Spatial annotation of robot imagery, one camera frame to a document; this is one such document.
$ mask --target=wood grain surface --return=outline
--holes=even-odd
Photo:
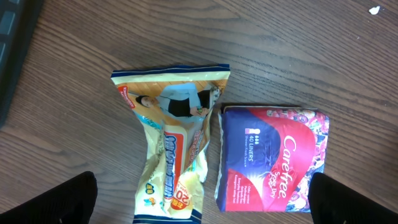
[[[325,173],[398,212],[397,40],[395,0],[46,0],[0,131],[0,213],[91,170],[91,223],[131,223],[146,139],[110,73],[175,63],[231,64],[222,102],[321,109]],[[203,223],[312,222],[220,213],[211,128]]]

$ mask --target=pedigree logo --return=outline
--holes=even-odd
[[[124,101],[130,106],[131,109],[134,109],[136,106],[134,103],[129,98],[129,87],[128,86],[119,86],[118,90],[120,94],[122,95]]]

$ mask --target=panty liner package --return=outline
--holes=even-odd
[[[133,223],[201,223],[210,114],[228,77],[229,65],[113,72],[148,142]]]
[[[323,172],[329,118],[316,110],[227,106],[219,114],[222,212],[310,212],[312,175]]]

